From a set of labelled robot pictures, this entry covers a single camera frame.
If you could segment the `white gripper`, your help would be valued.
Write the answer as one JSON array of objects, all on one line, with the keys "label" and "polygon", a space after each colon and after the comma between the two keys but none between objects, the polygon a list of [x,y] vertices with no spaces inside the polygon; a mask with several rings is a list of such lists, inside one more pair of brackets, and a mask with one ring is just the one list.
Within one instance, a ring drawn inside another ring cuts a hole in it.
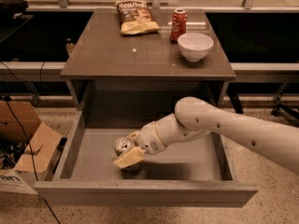
[{"label": "white gripper", "polygon": [[136,140],[139,147],[130,147],[113,161],[114,166],[119,169],[124,169],[143,161],[145,152],[150,155],[155,155],[166,149],[166,146],[158,135],[155,121],[145,125],[139,131],[130,133],[128,138]]}]

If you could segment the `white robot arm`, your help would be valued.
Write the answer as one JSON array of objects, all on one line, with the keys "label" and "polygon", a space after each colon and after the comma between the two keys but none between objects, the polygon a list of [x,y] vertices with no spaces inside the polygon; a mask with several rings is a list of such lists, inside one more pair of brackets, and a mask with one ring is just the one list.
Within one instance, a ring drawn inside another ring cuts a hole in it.
[{"label": "white robot arm", "polygon": [[175,143],[218,133],[262,157],[299,173],[299,129],[227,112],[194,97],[184,97],[170,115],[116,140],[113,164],[124,169]]}]

